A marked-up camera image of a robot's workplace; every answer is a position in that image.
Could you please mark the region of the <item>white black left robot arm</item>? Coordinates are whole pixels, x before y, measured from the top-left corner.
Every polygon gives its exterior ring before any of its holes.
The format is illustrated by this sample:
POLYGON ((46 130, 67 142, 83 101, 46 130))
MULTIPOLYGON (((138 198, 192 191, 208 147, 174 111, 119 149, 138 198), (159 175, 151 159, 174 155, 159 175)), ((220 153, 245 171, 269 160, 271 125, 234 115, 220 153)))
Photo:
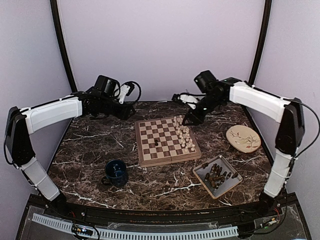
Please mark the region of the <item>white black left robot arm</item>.
POLYGON ((135 88, 140 85, 134 81, 120 84, 117 80, 99 75, 94 86, 86 91, 73 92, 65 97, 32 107, 12 107, 8 112, 3 151, 9 165, 22 171, 27 181, 46 200, 51 202, 51 210, 60 218, 71 213, 65 203, 65 195, 49 177, 47 171, 37 160, 30 136, 37 131, 62 122, 90 115, 100 114, 127 120, 135 114, 135 102, 126 102, 135 88))

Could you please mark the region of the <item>silver metal tray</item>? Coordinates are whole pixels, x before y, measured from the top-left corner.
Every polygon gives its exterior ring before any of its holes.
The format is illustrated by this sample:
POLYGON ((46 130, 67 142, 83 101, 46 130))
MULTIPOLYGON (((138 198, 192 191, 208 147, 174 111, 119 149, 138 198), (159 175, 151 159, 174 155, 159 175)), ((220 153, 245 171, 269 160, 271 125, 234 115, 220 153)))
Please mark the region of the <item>silver metal tray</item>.
POLYGON ((193 169, 193 173, 213 199, 218 199, 243 181, 243 177, 218 155, 193 169))

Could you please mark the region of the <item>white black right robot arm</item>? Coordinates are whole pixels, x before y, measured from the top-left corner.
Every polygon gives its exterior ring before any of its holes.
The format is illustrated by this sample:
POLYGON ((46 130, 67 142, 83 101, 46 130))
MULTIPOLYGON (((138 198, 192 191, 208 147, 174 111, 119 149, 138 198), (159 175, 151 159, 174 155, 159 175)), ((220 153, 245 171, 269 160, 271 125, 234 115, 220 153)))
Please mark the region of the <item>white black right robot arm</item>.
POLYGON ((298 156, 297 150, 305 134, 302 102, 298 98, 289 100, 268 93, 234 77, 218 80, 209 70, 197 75, 194 82, 200 94, 180 93, 176 97, 190 107, 182 121, 186 126, 203 124, 207 114, 228 102, 253 109, 279 123, 275 159, 263 190, 265 195, 277 197, 298 156))

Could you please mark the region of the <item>wooden folding chess board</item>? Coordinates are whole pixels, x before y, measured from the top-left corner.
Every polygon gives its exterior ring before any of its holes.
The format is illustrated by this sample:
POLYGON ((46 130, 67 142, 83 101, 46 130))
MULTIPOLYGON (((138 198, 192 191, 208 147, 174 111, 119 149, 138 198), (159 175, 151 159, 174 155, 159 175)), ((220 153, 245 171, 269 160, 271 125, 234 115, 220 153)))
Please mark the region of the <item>wooden folding chess board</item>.
POLYGON ((190 136, 195 151, 184 153, 178 142, 173 118, 140 120, 134 123, 139 165, 143 168, 180 163, 199 159, 202 156, 197 140, 190 126, 190 136))

